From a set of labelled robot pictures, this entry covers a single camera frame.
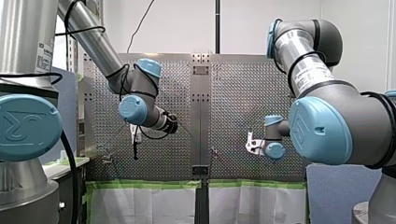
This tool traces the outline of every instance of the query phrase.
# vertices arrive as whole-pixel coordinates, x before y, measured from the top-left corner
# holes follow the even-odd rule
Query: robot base
[[[0,206],[0,220],[5,224],[57,224],[59,209],[58,183],[50,181],[40,195]]]

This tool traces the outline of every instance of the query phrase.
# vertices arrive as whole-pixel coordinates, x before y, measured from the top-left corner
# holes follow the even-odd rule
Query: robot logo
[[[306,124],[304,123],[303,118],[298,115],[297,120],[295,121],[295,124],[293,125],[291,131],[300,144],[304,142],[304,129],[307,130]]]
[[[5,134],[2,139],[2,146],[20,146],[42,144],[41,134],[35,131],[35,127],[40,126],[42,114],[7,112],[3,114],[2,126]]]

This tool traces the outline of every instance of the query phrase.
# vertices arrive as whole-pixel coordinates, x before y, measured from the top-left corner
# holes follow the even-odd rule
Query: blue logo
[[[292,131],[296,140],[298,140],[298,142],[302,144],[304,142],[305,132],[309,132],[309,130],[301,115],[297,115]]]
[[[46,114],[8,111],[1,115],[0,146],[19,147],[43,144],[43,118]]]

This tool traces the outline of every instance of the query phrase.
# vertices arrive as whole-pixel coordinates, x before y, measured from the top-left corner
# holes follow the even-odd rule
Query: cable
[[[134,160],[136,161],[139,160],[139,158],[137,158],[137,143],[136,143],[137,129],[140,129],[140,126],[136,126],[136,130],[134,131]]]
[[[87,32],[87,31],[90,31],[90,30],[96,30],[96,29],[102,29],[102,33],[104,33],[106,31],[106,28],[104,26],[93,26],[93,27],[90,27],[90,28],[76,30],[76,31],[66,31],[65,33],[55,34],[55,36],[75,35],[75,34],[78,34],[78,33],[83,33],[83,32]]]
[[[152,1],[150,2],[150,4],[148,5],[148,9],[146,10],[145,14],[143,15],[142,20],[140,20],[139,25],[137,26],[137,29],[136,29],[136,30],[134,31],[134,33],[132,34],[132,36],[131,36],[131,42],[129,43],[129,46],[128,46],[128,49],[126,50],[126,53],[129,53],[129,49],[131,48],[132,43],[134,42],[134,36],[135,36],[135,35],[137,34],[137,32],[139,31],[140,26],[142,25],[143,20],[144,20],[144,19],[146,18],[146,16],[148,15],[149,10],[150,10],[152,4],[154,3],[154,1],[155,1],[155,0],[152,0]]]
[[[315,54],[317,54],[317,55],[319,56],[319,58],[320,58],[324,63],[326,63],[326,61],[327,61],[326,55],[325,55],[324,53],[320,52],[320,51],[313,50],[313,51],[309,51],[309,52],[307,52],[307,53],[305,53],[305,54],[300,55],[300,56],[291,64],[291,67],[290,67],[289,72],[288,72],[288,84],[289,84],[289,89],[290,89],[291,93],[293,93],[294,95],[296,95],[296,94],[295,94],[295,92],[294,92],[294,90],[293,90],[293,86],[291,85],[291,75],[292,75],[292,73],[293,73],[294,67],[295,67],[300,61],[302,61],[303,59],[305,59],[305,58],[307,58],[307,57],[309,57],[309,56],[315,55]]]
[[[67,136],[62,131],[61,135],[62,143],[64,144],[64,150],[66,151],[67,158],[70,164],[70,173],[72,175],[72,185],[73,185],[73,207],[72,207],[72,224],[77,224],[78,220],[78,170],[76,166],[76,161],[74,159],[73,150],[70,147]]]
[[[81,0],[74,0],[70,4],[69,8],[66,11],[66,14],[64,16],[64,33],[60,33],[60,34],[56,34],[55,35],[55,36],[61,36],[61,35],[65,36],[65,39],[66,39],[66,70],[68,72],[70,72],[69,71],[70,70],[69,61],[67,60],[69,58],[69,38],[68,38],[68,36],[69,35],[72,36],[72,34],[78,34],[78,33],[82,33],[82,32],[87,32],[87,31],[94,30],[94,29],[102,29],[103,33],[106,31],[106,28],[103,27],[103,26],[94,26],[94,27],[89,27],[89,28],[85,28],[85,29],[82,29],[82,30],[77,30],[77,31],[68,31],[69,30],[69,19],[70,19],[70,16],[71,16],[73,9],[75,8],[75,6],[76,6],[76,4],[78,2],[81,2]]]
[[[282,20],[281,20],[281,19],[276,19],[276,20],[275,20],[275,23],[274,23],[274,27],[273,27],[273,30],[272,30],[272,33],[273,33],[273,43],[272,43],[272,44],[273,44],[273,49],[272,49],[272,53],[273,53],[274,63],[275,63],[275,66],[276,66],[277,70],[279,70],[279,72],[281,72],[281,73],[283,73],[283,74],[286,75],[285,70],[283,70],[283,69],[280,67],[280,65],[277,63],[277,60],[276,60],[276,53],[275,53],[275,44],[276,44],[275,31],[276,31],[276,24],[277,24],[278,22],[282,22]]]
[[[44,74],[21,74],[21,75],[5,75],[0,74],[0,78],[20,78],[20,77],[57,77],[54,81],[50,84],[55,85],[56,83],[60,82],[64,76],[59,73],[44,73]]]
[[[65,14],[65,16],[64,16],[64,31],[67,33],[68,32],[68,29],[69,29],[69,19],[70,19],[70,16],[71,16],[71,14],[72,14],[72,10],[74,9],[74,7],[76,6],[76,4],[77,4],[77,2],[79,2],[79,1],[81,1],[81,0],[74,0],[71,4],[70,4],[70,6],[69,6],[69,8],[67,9],[67,11],[66,11],[66,14]],[[69,71],[69,60],[67,60],[68,58],[69,58],[69,38],[68,38],[68,35],[66,35],[65,36],[66,37],[66,70],[68,71],[68,72],[70,72]]]
[[[120,102],[122,101],[122,91],[128,92],[127,90],[125,90],[124,85],[125,85],[126,79],[128,78],[129,69],[130,69],[131,65],[128,64],[128,63],[126,63],[123,67],[126,68],[126,71],[125,71],[125,73],[123,74],[123,77],[121,78],[121,87],[120,87],[120,95],[119,95],[119,97],[120,97]]]
[[[148,78],[148,80],[151,82],[152,86],[154,87],[156,93],[155,96],[158,96],[158,93],[160,92],[158,85],[155,83],[154,80],[152,80],[151,77],[149,77],[149,74],[147,72],[145,72],[137,63],[134,64],[134,69],[138,68],[145,76],[146,78]]]
[[[151,140],[161,140],[169,135],[169,133],[167,133],[166,135],[161,136],[161,137],[151,137],[151,136],[148,136],[145,132],[143,132],[143,130],[140,126],[139,126],[139,129],[140,129],[140,132],[142,132],[142,134],[145,135],[145,137],[147,137],[148,139],[151,139]]]

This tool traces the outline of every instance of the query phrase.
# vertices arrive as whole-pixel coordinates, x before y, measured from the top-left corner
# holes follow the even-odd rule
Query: pegboard
[[[86,80],[91,87],[87,95],[91,100],[86,102],[85,117],[92,123],[88,136],[93,140],[88,142],[89,148],[94,148],[87,169],[89,179],[188,180],[192,179],[191,167],[196,165],[197,155],[206,155],[208,160],[199,162],[209,165],[209,178],[304,181],[305,163],[289,138],[284,138],[287,153],[280,161],[245,150],[249,129],[255,138],[263,138],[264,116],[278,114],[286,118],[290,110],[287,78],[277,72],[272,62],[264,56],[210,55],[210,62],[205,62],[209,66],[205,82],[193,73],[197,59],[190,54],[121,55],[126,63],[147,57],[163,65],[157,105],[177,114],[182,127],[163,140],[145,139],[138,145],[139,160],[135,161],[129,125],[118,112],[119,96],[108,91],[106,79],[87,60],[85,67],[91,77]],[[191,100],[196,99],[193,94],[197,90],[203,89],[209,103],[200,107],[206,106],[209,116],[196,118],[197,102]],[[208,120],[206,132],[196,130],[205,127],[197,124],[198,119]]]
[[[211,62],[210,178],[304,181],[305,162],[289,137],[279,161],[245,150],[249,129],[263,139],[265,115],[288,117],[287,76],[263,56],[214,55]]]
[[[124,54],[125,63],[133,64],[147,55]],[[144,139],[137,146],[138,160],[134,160],[134,149],[129,124],[120,119],[119,96],[107,88],[107,81],[92,64],[92,131],[95,140],[95,156],[87,172],[93,180],[104,179],[147,179],[185,180],[191,179],[191,56],[179,55],[155,58],[162,66],[160,93],[157,106],[177,113],[179,128],[162,140]],[[146,131],[151,136],[163,133]]]

